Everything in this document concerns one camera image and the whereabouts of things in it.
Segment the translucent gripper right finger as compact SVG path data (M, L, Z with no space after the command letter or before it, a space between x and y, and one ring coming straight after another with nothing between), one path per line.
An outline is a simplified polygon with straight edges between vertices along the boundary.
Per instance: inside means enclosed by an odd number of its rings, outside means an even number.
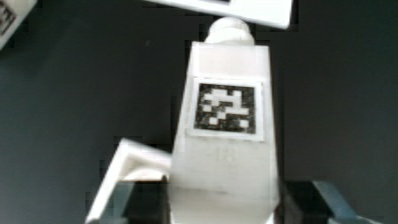
M364 218L325 181L286 181L280 201L280 224L382 224Z

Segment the translucent gripper left finger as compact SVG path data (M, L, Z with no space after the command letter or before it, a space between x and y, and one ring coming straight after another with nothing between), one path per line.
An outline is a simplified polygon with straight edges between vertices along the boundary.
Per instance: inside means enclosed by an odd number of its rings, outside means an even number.
M103 224L167 224L167 193L161 181L120 181L103 212Z

